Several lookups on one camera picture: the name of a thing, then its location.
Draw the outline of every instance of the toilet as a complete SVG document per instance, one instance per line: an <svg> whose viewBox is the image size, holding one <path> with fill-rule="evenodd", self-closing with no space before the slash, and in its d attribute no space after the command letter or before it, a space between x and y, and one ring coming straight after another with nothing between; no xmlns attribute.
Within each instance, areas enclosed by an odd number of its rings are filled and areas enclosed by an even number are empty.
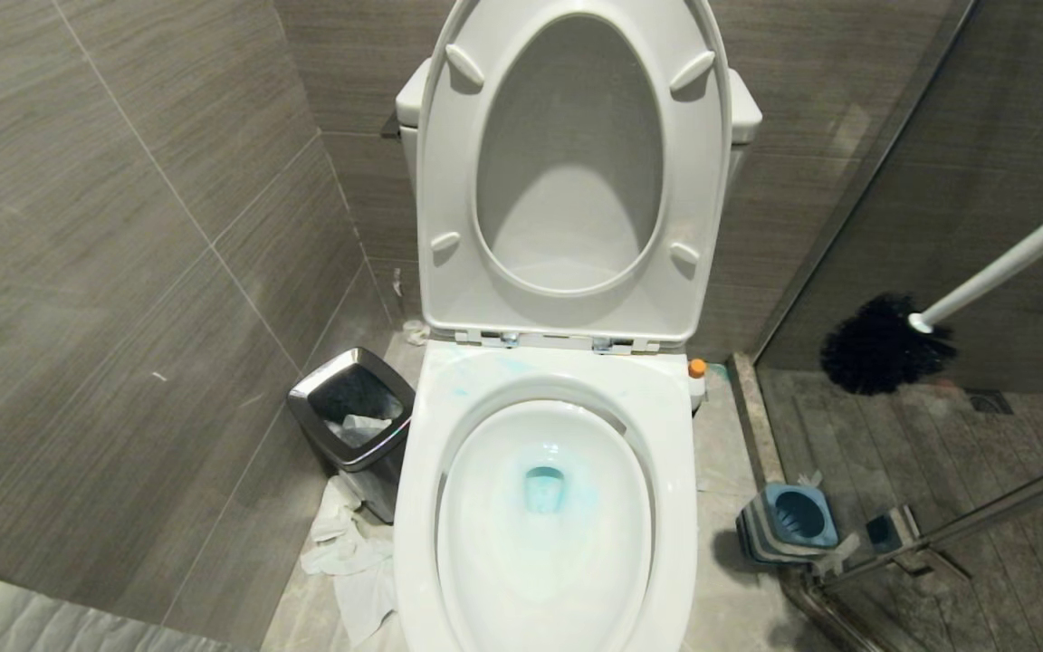
<svg viewBox="0 0 1043 652"><path fill-rule="evenodd" d="M458 0L397 96L432 327L394 581L414 652L682 645L683 343L761 122L704 0Z"/></svg>

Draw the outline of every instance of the black toilet brush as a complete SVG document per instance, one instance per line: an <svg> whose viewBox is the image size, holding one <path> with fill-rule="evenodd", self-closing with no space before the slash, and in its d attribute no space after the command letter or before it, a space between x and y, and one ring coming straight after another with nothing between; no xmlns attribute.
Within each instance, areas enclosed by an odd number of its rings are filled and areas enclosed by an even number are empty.
<svg viewBox="0 0 1043 652"><path fill-rule="evenodd" d="M884 293L841 322L820 349L828 379L853 394L891 393L943 370L956 358L951 330L937 325L1043 257L1043 225L927 310L911 297Z"/></svg>

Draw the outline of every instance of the stainless steel trash can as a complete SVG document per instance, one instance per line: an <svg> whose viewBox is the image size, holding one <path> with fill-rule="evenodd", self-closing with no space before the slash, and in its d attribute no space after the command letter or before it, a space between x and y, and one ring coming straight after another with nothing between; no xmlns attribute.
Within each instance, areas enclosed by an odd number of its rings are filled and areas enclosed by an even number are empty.
<svg viewBox="0 0 1043 652"><path fill-rule="evenodd" d="M313 448L386 524L393 523L415 396L401 375L364 347L329 360L289 392L289 409Z"/></svg>

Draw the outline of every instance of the floor drain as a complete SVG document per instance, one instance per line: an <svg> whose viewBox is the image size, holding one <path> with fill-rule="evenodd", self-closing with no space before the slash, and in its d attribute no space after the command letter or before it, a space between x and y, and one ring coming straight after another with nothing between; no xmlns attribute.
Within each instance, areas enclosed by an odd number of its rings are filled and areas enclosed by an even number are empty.
<svg viewBox="0 0 1043 652"><path fill-rule="evenodd" d="M1013 408L1009 405L1009 400L997 389L965 389L964 395L968 396L972 409L986 414L1011 414Z"/></svg>

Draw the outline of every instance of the shower door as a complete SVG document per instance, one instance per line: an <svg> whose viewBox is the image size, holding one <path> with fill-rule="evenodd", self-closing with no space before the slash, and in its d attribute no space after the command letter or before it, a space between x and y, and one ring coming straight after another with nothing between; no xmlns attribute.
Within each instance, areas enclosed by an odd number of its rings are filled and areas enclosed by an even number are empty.
<svg viewBox="0 0 1043 652"><path fill-rule="evenodd" d="M822 479L862 541L823 587L899 648L1043 649L1043 260L945 322L959 358L893 394L836 388L820 346L877 294L924 308L1040 223L1043 0L981 1L756 360L787 480ZM867 525L903 506L927 546L896 556Z"/></svg>

